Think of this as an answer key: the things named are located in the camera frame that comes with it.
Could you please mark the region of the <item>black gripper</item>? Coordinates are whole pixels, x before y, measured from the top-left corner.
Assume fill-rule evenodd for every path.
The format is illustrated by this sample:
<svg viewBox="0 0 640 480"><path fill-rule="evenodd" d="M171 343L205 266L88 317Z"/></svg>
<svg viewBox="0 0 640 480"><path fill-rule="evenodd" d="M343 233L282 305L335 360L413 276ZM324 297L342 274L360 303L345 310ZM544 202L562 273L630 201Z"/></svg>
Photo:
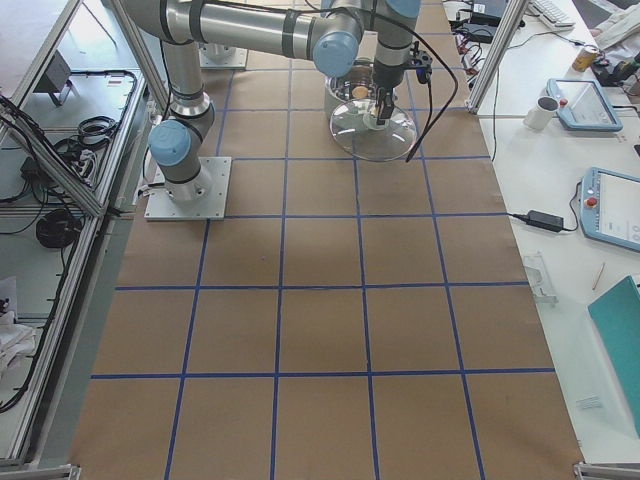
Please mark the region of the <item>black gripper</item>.
<svg viewBox="0 0 640 480"><path fill-rule="evenodd" d="M384 125L393 114L395 103L393 89L400 85L404 78L401 65L387 65L380 60L373 63L373 81L377 86L375 100L376 124Z"/></svg>

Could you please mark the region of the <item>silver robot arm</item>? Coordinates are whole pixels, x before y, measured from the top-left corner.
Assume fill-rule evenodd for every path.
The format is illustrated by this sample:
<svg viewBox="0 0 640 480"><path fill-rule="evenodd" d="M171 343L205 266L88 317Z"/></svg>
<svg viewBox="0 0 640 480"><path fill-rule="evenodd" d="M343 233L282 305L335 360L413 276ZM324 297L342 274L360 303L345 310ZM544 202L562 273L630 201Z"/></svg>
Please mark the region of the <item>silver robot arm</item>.
<svg viewBox="0 0 640 480"><path fill-rule="evenodd" d="M153 158L171 185L207 188L198 151L214 122L204 91L199 45L220 44L291 59L308 60L328 77L347 74L365 32L374 32L377 97L390 115L391 93L410 65L417 1L325 1L323 14L230 1L126 1L133 23L156 37L164 54L172 94L172 126L149 137Z"/></svg>

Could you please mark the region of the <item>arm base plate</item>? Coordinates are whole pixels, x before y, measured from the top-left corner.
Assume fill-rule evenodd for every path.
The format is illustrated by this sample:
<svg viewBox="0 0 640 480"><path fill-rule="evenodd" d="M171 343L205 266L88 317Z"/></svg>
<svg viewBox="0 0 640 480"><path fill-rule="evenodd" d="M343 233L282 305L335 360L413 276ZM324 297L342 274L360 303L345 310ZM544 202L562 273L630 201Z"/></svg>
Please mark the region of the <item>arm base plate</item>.
<svg viewBox="0 0 640 480"><path fill-rule="evenodd" d="M160 169L159 187L149 190L144 217L153 221L222 220L232 167L231 157L200 157L197 177L184 184L166 182Z"/></svg>
<svg viewBox="0 0 640 480"><path fill-rule="evenodd" d="M199 58L203 69L244 70L248 50L221 44L200 44Z"/></svg>

